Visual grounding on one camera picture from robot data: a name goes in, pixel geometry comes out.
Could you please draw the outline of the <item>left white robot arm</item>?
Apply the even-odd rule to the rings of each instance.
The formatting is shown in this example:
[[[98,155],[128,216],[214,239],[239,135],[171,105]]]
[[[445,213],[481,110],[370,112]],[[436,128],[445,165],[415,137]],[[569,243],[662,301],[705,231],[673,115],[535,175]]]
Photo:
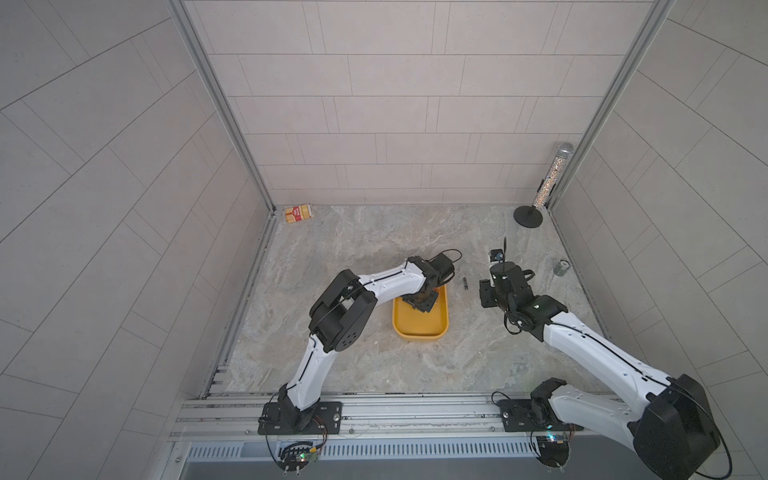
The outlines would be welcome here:
[[[438,289],[454,275],[454,261],[445,252],[430,259],[411,256],[371,275],[341,271],[311,307],[307,348],[293,378],[278,391],[286,426],[303,429],[312,421],[336,356],[357,341],[375,307],[400,298],[427,314],[438,302]]]

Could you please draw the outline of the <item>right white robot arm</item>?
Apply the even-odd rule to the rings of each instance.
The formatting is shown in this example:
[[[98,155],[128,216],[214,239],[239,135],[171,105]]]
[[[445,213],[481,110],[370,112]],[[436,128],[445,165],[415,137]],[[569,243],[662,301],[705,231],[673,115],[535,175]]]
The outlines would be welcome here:
[[[481,304],[498,308],[512,335],[528,333],[569,356],[617,394],[588,394],[559,378],[530,394],[535,430],[583,427],[633,451],[661,479],[688,479],[728,447],[702,385],[672,377],[633,357],[548,295],[534,294],[530,269],[490,254],[490,277],[479,283]]]

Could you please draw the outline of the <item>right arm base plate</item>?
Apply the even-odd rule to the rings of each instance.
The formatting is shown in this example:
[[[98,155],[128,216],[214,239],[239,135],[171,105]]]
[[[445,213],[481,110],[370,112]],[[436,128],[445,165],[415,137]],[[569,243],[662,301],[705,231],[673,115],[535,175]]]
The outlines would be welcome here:
[[[532,399],[501,398],[493,400],[493,403],[499,408],[502,425],[507,433],[550,431],[560,434],[582,430],[580,426],[561,422],[545,408],[534,406]]]

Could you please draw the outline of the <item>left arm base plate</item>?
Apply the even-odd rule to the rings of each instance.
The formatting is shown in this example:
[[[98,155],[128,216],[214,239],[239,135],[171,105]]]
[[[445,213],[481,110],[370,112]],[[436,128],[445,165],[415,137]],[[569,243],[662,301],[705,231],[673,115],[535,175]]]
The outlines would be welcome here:
[[[289,407],[270,402],[263,407],[258,434],[262,436],[335,435],[340,432],[342,402],[317,402],[307,410],[291,412]]]

